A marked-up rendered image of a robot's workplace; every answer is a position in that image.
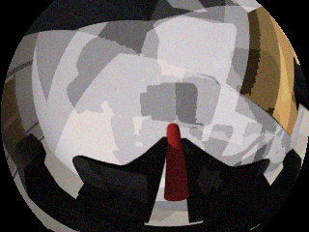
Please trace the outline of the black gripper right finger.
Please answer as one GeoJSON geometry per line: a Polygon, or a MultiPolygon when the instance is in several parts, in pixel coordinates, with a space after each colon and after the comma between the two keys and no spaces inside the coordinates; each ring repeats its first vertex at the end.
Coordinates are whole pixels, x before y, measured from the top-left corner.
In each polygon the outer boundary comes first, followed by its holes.
{"type": "Polygon", "coordinates": [[[259,159],[236,167],[225,165],[189,139],[183,138],[182,141],[188,177],[189,197],[186,198],[186,208],[189,223],[203,221],[205,213],[219,204],[232,187],[264,174],[270,164],[270,159],[259,159]]]}

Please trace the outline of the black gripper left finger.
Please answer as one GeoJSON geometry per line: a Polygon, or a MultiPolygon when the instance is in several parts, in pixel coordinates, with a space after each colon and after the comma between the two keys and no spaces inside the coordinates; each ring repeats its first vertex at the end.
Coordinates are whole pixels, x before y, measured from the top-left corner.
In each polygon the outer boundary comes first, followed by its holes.
{"type": "Polygon", "coordinates": [[[81,155],[74,156],[72,162],[82,182],[136,198],[144,223],[150,223],[165,167],[166,150],[167,136],[162,136],[150,150],[126,165],[115,165],[81,155]]]}

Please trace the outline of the red peg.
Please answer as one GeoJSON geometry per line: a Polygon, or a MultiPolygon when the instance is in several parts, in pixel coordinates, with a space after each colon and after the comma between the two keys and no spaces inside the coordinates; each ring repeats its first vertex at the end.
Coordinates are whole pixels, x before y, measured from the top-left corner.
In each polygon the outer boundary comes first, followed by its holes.
{"type": "Polygon", "coordinates": [[[179,125],[170,123],[166,127],[166,173],[165,200],[182,201],[189,197],[188,177],[186,177],[184,151],[179,125]]]}

